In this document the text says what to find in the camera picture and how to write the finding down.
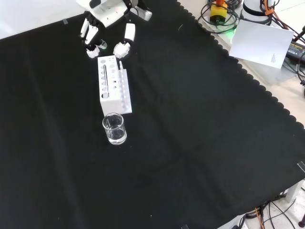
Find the tape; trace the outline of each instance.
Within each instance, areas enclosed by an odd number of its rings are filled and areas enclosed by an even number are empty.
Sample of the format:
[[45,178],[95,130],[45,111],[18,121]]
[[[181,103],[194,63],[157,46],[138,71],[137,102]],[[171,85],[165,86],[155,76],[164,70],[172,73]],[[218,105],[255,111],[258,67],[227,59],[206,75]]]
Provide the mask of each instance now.
[[301,168],[301,170],[303,170],[303,172],[305,172],[305,165],[303,161],[300,161],[299,163],[297,163],[297,165]]

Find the white test tube rack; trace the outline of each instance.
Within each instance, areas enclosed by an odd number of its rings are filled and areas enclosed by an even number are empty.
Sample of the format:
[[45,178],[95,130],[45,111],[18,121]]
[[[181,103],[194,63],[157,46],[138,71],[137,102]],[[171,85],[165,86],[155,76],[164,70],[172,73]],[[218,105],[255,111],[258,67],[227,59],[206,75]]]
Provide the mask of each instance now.
[[123,69],[122,62],[119,70],[115,56],[99,57],[98,67],[100,102],[104,115],[131,113],[127,71]]

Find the clear glass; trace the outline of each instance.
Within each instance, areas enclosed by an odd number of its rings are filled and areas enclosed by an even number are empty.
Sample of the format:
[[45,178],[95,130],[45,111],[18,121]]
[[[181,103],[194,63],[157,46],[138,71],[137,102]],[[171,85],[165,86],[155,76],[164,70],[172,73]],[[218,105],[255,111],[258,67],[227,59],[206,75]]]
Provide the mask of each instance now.
[[127,134],[124,125],[124,119],[117,113],[107,114],[103,119],[108,140],[113,145],[120,145],[126,141]]

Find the white wall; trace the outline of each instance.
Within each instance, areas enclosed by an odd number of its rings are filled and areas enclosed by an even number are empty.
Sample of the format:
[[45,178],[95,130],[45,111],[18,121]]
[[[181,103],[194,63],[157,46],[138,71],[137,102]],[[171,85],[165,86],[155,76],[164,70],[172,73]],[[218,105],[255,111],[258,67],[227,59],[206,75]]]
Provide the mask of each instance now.
[[84,11],[76,0],[0,0],[0,39]]

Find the black tablecloth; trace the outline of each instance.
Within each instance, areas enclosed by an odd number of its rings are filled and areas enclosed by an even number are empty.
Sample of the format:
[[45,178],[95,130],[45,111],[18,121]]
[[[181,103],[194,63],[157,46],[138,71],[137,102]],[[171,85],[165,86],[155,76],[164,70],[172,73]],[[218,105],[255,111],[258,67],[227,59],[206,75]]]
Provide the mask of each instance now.
[[102,128],[84,16],[0,41],[1,228],[215,229],[303,178],[303,126],[175,0],[147,4],[149,23],[127,17],[121,146]]

